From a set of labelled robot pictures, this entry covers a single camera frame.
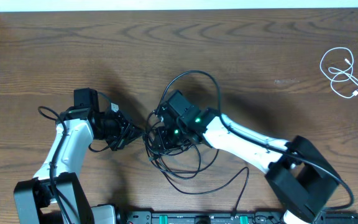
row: coiled white cable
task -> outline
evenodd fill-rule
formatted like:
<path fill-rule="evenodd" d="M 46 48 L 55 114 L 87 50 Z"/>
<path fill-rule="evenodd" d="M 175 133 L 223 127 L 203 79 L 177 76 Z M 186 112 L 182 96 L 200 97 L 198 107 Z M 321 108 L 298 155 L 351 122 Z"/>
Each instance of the coiled white cable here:
<path fill-rule="evenodd" d="M 330 52 L 330 51 L 333 51 L 333 50 L 338 50 L 338 49 L 343 49 L 343 50 L 347 50 L 351 57 L 352 57 L 352 61 L 350 62 L 347 58 L 345 58 L 345 62 L 350 66 L 349 68 L 347 68 L 346 70 L 341 70 L 341 69 L 338 69 L 338 68 L 335 68 L 335 67 L 329 67 L 328 68 L 328 71 L 334 75 L 333 78 L 330 78 L 323 70 L 322 68 L 322 65 L 323 65 L 323 61 L 324 61 L 324 58 L 325 56 Z M 342 94 L 340 94 L 338 91 L 336 91 L 333 87 L 333 83 L 336 83 L 336 82 L 346 82 L 346 81 L 349 81 L 351 80 L 355 85 L 358 86 L 358 79 L 353 76 L 353 64 L 354 64 L 354 58 L 353 58 L 353 54 L 352 52 L 346 48 L 346 47 L 335 47 L 331 50 L 328 50 L 324 56 L 321 58 L 321 61 L 320 61 L 320 70 L 321 72 L 331 81 L 331 89 L 336 93 L 338 94 L 339 96 L 343 97 L 343 98 L 346 98 L 346 99 L 350 99 L 352 98 L 353 96 L 357 96 L 358 95 L 358 90 L 354 90 L 352 95 L 351 96 L 344 96 Z M 345 75 L 347 76 L 347 79 L 344 79 L 344 80 L 335 80 L 336 77 L 340 76 L 340 75 Z"/>

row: wooden table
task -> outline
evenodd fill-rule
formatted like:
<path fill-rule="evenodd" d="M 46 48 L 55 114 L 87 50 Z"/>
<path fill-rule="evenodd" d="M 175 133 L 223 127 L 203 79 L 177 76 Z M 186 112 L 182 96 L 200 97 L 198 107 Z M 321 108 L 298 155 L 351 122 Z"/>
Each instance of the wooden table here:
<path fill-rule="evenodd" d="M 66 110 L 74 89 L 90 87 L 143 126 L 167 83 L 190 69 L 218 79 L 223 111 L 238 123 L 277 138 L 310 139 L 352 188 L 351 210 L 358 212 L 358 96 L 335 95 L 319 70 L 325 51 L 338 46 L 353 51 L 358 77 L 358 9 L 0 13 L 0 223 L 18 222 L 13 189 L 32 178 L 54 140 L 55 126 L 38 114 L 39 105 Z M 344 55 L 328 64 L 345 66 Z M 216 105 L 205 77 L 173 88 L 201 107 Z M 202 153 L 206 164 L 215 150 Z M 195 155 L 168 162 L 194 169 Z M 222 152 L 210 169 L 178 185 L 212 189 L 244 165 Z M 213 194 L 180 194 L 148 162 L 141 140 L 122 151 L 87 152 L 80 175 L 91 206 L 156 211 L 230 211 L 244 178 Z M 347 202 L 339 188 L 328 204 Z M 251 166 L 239 210 L 261 208 L 281 205 Z"/>

